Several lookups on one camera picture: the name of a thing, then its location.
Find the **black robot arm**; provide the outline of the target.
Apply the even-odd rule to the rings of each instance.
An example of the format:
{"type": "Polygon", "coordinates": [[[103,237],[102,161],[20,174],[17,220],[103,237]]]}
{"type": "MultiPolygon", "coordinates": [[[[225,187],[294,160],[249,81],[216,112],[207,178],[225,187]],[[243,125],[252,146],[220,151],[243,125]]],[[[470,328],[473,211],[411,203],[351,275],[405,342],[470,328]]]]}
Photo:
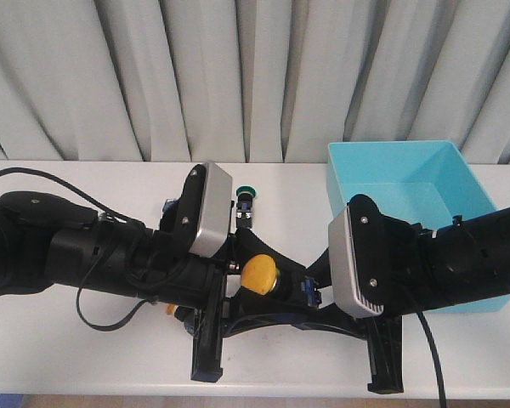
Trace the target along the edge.
{"type": "Polygon", "coordinates": [[[299,328],[364,338],[375,394],[403,389],[404,315],[510,294],[510,207],[426,229],[356,195],[330,223],[328,243],[311,270],[334,301],[299,328]]]}
{"type": "Polygon", "coordinates": [[[191,377],[222,375],[225,337],[302,324],[320,304],[318,281],[252,232],[240,229],[201,244],[193,207],[180,201],[160,227],[123,220],[34,191],[0,197],[0,296],[73,286],[172,303],[193,337],[191,377]]]}

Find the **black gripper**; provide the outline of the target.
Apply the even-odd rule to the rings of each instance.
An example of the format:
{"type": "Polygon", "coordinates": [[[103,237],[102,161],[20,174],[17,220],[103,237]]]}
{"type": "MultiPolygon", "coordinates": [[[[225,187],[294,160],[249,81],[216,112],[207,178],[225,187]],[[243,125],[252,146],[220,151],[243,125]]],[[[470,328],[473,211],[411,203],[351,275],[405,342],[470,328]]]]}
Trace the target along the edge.
{"type": "MultiPolygon", "coordinates": [[[[388,266],[380,285],[384,311],[381,315],[355,319],[339,308],[323,308],[308,314],[307,320],[292,323],[302,331],[334,332],[365,340],[367,338],[371,382],[367,385],[375,394],[398,394],[404,391],[402,380],[402,313],[393,306],[411,307],[406,295],[392,288],[392,273],[405,265],[405,252],[417,235],[423,231],[420,224],[401,220],[383,220],[385,249],[388,266]]],[[[325,250],[305,272],[307,292],[329,287],[332,284],[329,251],[325,250]]]]}
{"type": "MultiPolygon", "coordinates": [[[[224,301],[230,233],[211,258],[190,253],[200,205],[177,199],[162,213],[159,229],[152,233],[150,241],[150,292],[156,300],[195,311],[190,378],[216,382],[223,375],[223,338],[270,326],[304,323],[319,310],[319,305],[242,302],[232,297],[224,301]]],[[[303,265],[277,252],[250,229],[235,232],[235,255],[242,281],[300,280],[307,275],[303,265]]]]}

